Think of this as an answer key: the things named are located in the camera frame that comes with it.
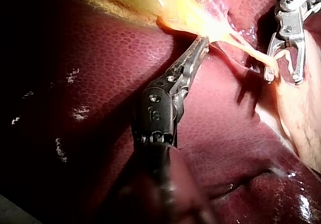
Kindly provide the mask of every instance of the yellow fat tissue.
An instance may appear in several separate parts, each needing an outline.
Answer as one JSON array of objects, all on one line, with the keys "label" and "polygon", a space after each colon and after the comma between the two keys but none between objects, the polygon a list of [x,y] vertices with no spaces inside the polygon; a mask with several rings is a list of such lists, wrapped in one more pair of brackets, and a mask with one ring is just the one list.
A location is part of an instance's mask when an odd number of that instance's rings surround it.
[{"label": "yellow fat tissue", "polygon": [[[316,147],[306,148],[307,134],[305,129],[311,126],[307,119],[305,97],[308,95],[307,82],[300,87],[292,87],[285,83],[279,75],[277,59],[285,57],[289,61],[289,71],[293,71],[290,54],[282,50],[274,57],[255,50],[242,36],[230,26],[227,16],[217,12],[214,17],[204,10],[196,0],[86,0],[90,4],[103,9],[108,14],[140,26],[163,25],[177,31],[190,32],[200,36],[208,36],[211,43],[226,42],[256,58],[274,70],[275,79],[272,86],[276,93],[276,104],[279,120],[288,139],[296,145],[299,157],[309,166],[321,173],[321,157],[312,158]],[[319,143],[318,138],[311,140]]]},{"label": "yellow fat tissue", "polygon": [[228,23],[225,16],[215,18],[208,14],[196,0],[88,0],[110,14],[142,25],[159,21],[173,30],[208,36],[210,42],[223,41],[235,46],[266,66],[279,76],[276,58],[255,50]]}]

